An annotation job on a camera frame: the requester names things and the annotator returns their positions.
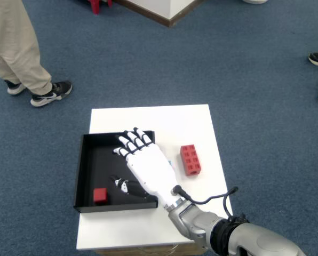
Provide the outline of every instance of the black and white object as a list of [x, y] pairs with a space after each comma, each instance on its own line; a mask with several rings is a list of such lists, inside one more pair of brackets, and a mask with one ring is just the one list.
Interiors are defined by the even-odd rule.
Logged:
[[111, 175], [110, 179], [122, 192], [126, 194], [142, 198], [147, 198], [149, 195], [138, 181], [124, 180], [116, 175]]

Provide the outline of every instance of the robot finger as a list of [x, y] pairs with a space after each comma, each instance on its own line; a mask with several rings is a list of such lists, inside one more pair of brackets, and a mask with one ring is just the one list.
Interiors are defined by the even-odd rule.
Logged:
[[126, 149], [129, 149], [130, 153], [134, 154], [134, 152], [136, 152], [137, 150], [139, 150], [139, 149], [137, 148], [137, 146], [133, 144], [132, 141], [126, 139], [125, 137], [120, 136], [120, 137], [118, 137], [118, 139], [119, 139], [119, 141], [122, 142], [122, 144], [124, 144], [124, 146], [125, 146]]
[[143, 141], [136, 136], [134, 133], [129, 132], [129, 131], [125, 131], [125, 133], [127, 134], [127, 136], [132, 140], [133, 143], [135, 143], [137, 145], [137, 147], [139, 149], [145, 147], [146, 145], [143, 143]]
[[114, 154], [118, 154], [119, 156], [127, 157], [130, 153], [124, 148], [115, 148], [113, 150]]
[[148, 145], [153, 143], [150, 140], [150, 138], [147, 136], [147, 134], [145, 132], [143, 132], [142, 130], [140, 130], [139, 128], [134, 127], [134, 131], [137, 133], [137, 135], [144, 142], [145, 145], [148, 146]]

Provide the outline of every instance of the wooden trim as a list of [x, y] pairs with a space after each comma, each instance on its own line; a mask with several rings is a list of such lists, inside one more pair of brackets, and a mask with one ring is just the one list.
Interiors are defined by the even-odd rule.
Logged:
[[199, 6], [204, 0], [194, 0], [192, 3], [190, 3], [187, 7], [185, 7], [183, 10], [181, 10], [179, 13], [177, 13], [174, 17], [171, 19], [167, 19], [165, 17], [160, 16], [159, 14], [156, 14], [154, 12], [151, 12], [148, 9], [145, 9], [137, 4], [134, 4], [132, 2], [129, 2], [127, 0], [113, 0], [115, 3], [118, 3], [120, 5], [125, 6], [128, 9], [131, 9], [137, 13], [140, 13], [141, 15], [148, 17], [149, 19], [152, 19], [164, 26], [167, 27], [173, 27], [180, 19], [182, 19], [187, 13], [192, 11], [194, 8]]
[[175, 16], [173, 16], [170, 19], [170, 25], [169, 27], [173, 27], [179, 20], [184, 18], [185, 15], [187, 15], [190, 11], [192, 11], [194, 8], [199, 6], [204, 0], [194, 0], [192, 3], [190, 3], [187, 7], [182, 9], [180, 12], [178, 12]]
[[206, 252], [205, 249], [198, 247], [195, 243], [167, 245], [167, 246], [149, 246], [149, 247], [129, 247], [111, 250], [97, 250], [98, 255], [102, 256], [187, 256], [200, 255]]

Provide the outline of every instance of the red chair leg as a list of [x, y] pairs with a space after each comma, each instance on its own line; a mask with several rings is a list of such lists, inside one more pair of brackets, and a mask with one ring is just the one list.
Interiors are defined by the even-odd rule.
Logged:
[[89, 0], [91, 5], [91, 10], [94, 14], [100, 13], [100, 0]]

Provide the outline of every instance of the red toy block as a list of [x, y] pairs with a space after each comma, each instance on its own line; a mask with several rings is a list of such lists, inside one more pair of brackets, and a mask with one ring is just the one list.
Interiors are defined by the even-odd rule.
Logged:
[[101, 204], [107, 201], [107, 188], [94, 189], [94, 203]]
[[201, 164], [194, 145], [181, 146], [180, 156], [186, 176], [197, 175], [201, 172]]

